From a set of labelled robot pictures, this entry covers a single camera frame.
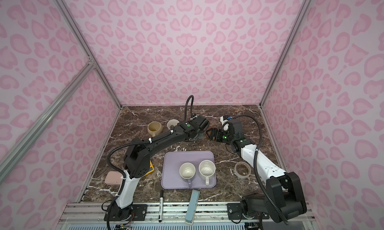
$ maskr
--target brown marble surface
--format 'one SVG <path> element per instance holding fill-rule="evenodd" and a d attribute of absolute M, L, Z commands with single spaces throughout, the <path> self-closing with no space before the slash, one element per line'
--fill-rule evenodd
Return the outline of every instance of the brown marble surface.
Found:
<path fill-rule="evenodd" d="M 221 127 L 220 116 L 228 114 L 237 116 L 240 114 L 252 114 L 262 123 L 263 143 L 261 151 L 277 164 L 276 156 L 264 127 L 262 117 L 256 105 L 210 105 L 194 106 L 194 113 L 205 116 L 210 121 L 210 127 Z M 170 119 L 184 119 L 184 107 L 180 106 L 146 106 L 124 107 L 113 129 L 107 147 L 92 177 L 92 181 L 83 198 L 84 202 L 104 202 L 112 199 L 117 193 L 118 186 L 108 186 L 104 183 L 105 177 L 112 169 L 107 165 L 107 152 L 122 144 L 130 142 L 133 138 L 147 139 L 147 125 L 149 122 L 158 121 L 167 131 L 167 121 Z M 252 119 L 241 118 L 244 133 L 256 144 L 258 142 L 258 130 Z M 212 151 L 215 156 L 217 184 L 210 189 L 200 189 L 200 201 L 239 201 L 241 196 L 250 193 L 261 193 L 255 175 L 247 179 L 238 178 L 233 171 L 237 162 L 242 161 L 237 155 L 233 155 L 225 149 L 224 143 L 204 139 L 196 142 L 180 142 L 174 144 L 151 158 L 154 172 L 144 176 L 139 181 L 134 194 L 134 202 L 158 202 L 161 190 L 161 177 L 163 158 L 171 151 Z M 125 149 L 116 152 L 112 156 L 114 165 L 122 168 Z M 182 202 L 189 201 L 191 189 L 164 190 L 164 201 Z"/>

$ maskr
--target beige mug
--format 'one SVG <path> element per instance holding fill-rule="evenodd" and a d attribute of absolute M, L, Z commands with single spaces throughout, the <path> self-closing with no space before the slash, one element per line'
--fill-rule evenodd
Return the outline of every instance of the beige mug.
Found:
<path fill-rule="evenodd" d="M 151 122 L 150 124 L 148 124 L 147 130 L 148 134 L 151 137 L 154 137 L 160 135 L 163 132 L 163 126 L 161 126 L 160 122 Z"/>

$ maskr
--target aluminum frame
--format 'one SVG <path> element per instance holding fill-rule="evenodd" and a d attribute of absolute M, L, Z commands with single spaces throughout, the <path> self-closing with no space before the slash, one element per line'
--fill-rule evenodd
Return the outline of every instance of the aluminum frame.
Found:
<path fill-rule="evenodd" d="M 228 219 L 227 206 L 228 203 L 239 202 L 198 202 L 194 223 L 219 223 L 231 222 Z M 158 202 L 144 202 L 134 204 L 147 204 L 147 215 L 144 221 L 135 221 L 135 223 L 158 223 L 159 217 L 159 203 Z M 184 223 L 185 214 L 188 208 L 188 202 L 164 202 L 163 203 L 163 219 L 162 223 Z M 91 224 L 104 222 L 104 214 L 101 209 L 101 203 L 80 203 L 80 204 L 67 204 L 60 220 L 59 225 L 68 224 Z M 245 222 L 257 222 L 257 219 L 247 220 Z M 272 222 L 273 220 L 266 219 L 263 222 Z M 299 222 L 316 222 L 313 212 L 307 203 L 307 213 L 298 217 L 290 219 L 290 221 Z M 111 224 L 126 223 L 126 221 L 115 221 Z"/>
<path fill-rule="evenodd" d="M 281 51 L 281 54 L 279 56 L 279 59 L 277 61 L 277 64 L 275 66 L 275 69 L 273 70 L 273 74 L 271 78 L 269 79 L 269 82 L 267 84 L 266 90 L 263 94 L 263 97 L 260 102 L 260 106 L 263 107 L 266 103 L 269 94 L 272 91 L 273 85 L 276 82 L 277 76 L 279 75 L 282 66 L 284 65 L 284 62 L 292 49 L 292 46 L 294 45 L 295 38 L 297 34 L 299 33 L 301 26 L 304 24 L 305 18 L 308 15 L 308 12 L 312 6 L 312 4 L 315 2 L 315 0 L 304 0 L 303 4 L 300 7 L 299 13 L 296 16 L 296 19 L 293 23 L 292 30 L 290 31 L 288 35 L 288 39 L 285 42 L 285 45 L 283 47 L 283 50 Z"/>
<path fill-rule="evenodd" d="M 61 15 L 63 16 L 64 20 L 67 22 L 67 25 L 71 29 L 72 33 L 74 34 L 74 37 L 78 40 L 82 50 L 84 53 L 88 56 L 89 60 L 92 60 L 96 64 L 96 72 L 99 75 L 102 83 L 104 84 L 105 88 L 107 89 L 108 93 L 113 98 L 113 101 L 116 103 L 119 109 L 121 109 L 122 105 L 117 97 L 115 91 L 113 90 L 112 86 L 109 84 L 107 78 L 105 77 L 103 71 L 101 70 L 101 67 L 95 58 L 95 56 L 92 53 L 92 50 L 90 46 L 88 45 L 87 41 L 85 40 L 84 35 L 80 31 L 80 27 L 74 20 L 74 17 L 69 10 L 69 7 L 67 6 L 66 2 L 64 0 L 53 0 L 60 11 Z"/>
<path fill-rule="evenodd" d="M 95 69 L 93 61 L 89 61 L 54 102 L 40 115 L 22 139 L 9 150 L 9 154 L 0 164 L 0 185 L 93 69 Z"/>

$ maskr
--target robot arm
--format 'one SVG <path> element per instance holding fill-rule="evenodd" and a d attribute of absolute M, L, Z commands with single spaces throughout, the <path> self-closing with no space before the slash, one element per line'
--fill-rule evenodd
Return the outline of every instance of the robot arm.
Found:
<path fill-rule="evenodd" d="M 294 172 L 287 173 L 268 159 L 252 140 L 244 136 L 239 119 L 225 115 L 220 121 L 223 128 L 209 130 L 209 138 L 230 145 L 233 153 L 238 154 L 253 167 L 257 156 L 257 174 L 266 183 L 265 192 L 263 191 L 265 194 L 242 197 L 241 212 L 250 217 L 262 212 L 268 213 L 276 223 L 284 220 L 281 215 L 284 215 L 287 223 L 287 219 L 306 213 L 306 203 L 298 175 Z"/>
<path fill-rule="evenodd" d="M 135 138 L 127 148 L 124 157 L 125 181 L 120 186 L 120 195 L 111 203 L 110 215 L 114 220 L 125 220 L 131 215 L 133 194 L 137 184 L 150 168 L 150 159 L 159 151 L 177 142 L 193 141 L 209 127 L 209 121 L 199 115 L 190 121 L 179 122 L 170 132 L 149 139 L 149 143 Z"/>

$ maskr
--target lavender tray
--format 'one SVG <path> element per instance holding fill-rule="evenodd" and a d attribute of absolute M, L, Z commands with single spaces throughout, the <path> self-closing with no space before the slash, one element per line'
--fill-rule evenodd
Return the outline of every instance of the lavender tray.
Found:
<path fill-rule="evenodd" d="M 188 151 L 188 152 L 167 152 L 164 156 L 163 174 L 161 186 L 164 189 L 188 189 L 188 182 L 179 173 L 183 163 L 190 162 L 196 168 L 193 176 L 192 189 L 211 188 L 216 185 L 216 173 L 209 179 L 209 186 L 199 176 L 199 164 L 203 160 L 215 162 L 214 154 L 211 151 Z"/>

